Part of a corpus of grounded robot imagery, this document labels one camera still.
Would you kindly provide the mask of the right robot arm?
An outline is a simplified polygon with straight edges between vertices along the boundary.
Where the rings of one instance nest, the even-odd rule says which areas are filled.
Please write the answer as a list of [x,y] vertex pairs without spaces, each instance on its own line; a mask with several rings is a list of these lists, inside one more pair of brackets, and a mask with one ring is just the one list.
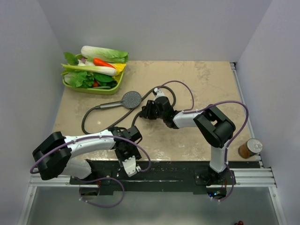
[[225,145],[233,137],[236,127],[216,106],[209,105],[208,109],[201,112],[188,113],[174,110],[167,97],[158,97],[147,101],[139,117],[149,120],[161,119],[172,129],[197,127],[211,146],[210,181],[220,184],[225,179],[224,170],[227,165]]

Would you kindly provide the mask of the grey shower head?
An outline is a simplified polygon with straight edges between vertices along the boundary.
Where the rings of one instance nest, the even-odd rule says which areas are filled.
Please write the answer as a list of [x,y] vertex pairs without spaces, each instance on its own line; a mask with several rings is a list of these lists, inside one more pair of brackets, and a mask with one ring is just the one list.
[[137,91],[129,91],[124,94],[120,101],[101,104],[100,109],[110,109],[115,107],[124,107],[126,109],[135,109],[142,102],[142,96]]

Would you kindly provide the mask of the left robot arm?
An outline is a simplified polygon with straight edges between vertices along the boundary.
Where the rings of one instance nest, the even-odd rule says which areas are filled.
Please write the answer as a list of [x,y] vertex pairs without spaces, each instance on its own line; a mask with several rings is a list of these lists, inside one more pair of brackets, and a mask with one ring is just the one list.
[[141,170],[136,162],[141,155],[135,144],[141,137],[135,126],[129,129],[111,127],[100,133],[82,136],[63,136],[61,132],[54,132],[32,155],[43,180],[68,175],[92,184],[97,179],[97,172],[92,169],[90,161],[77,160],[77,156],[97,150],[114,150],[120,166],[131,177]]

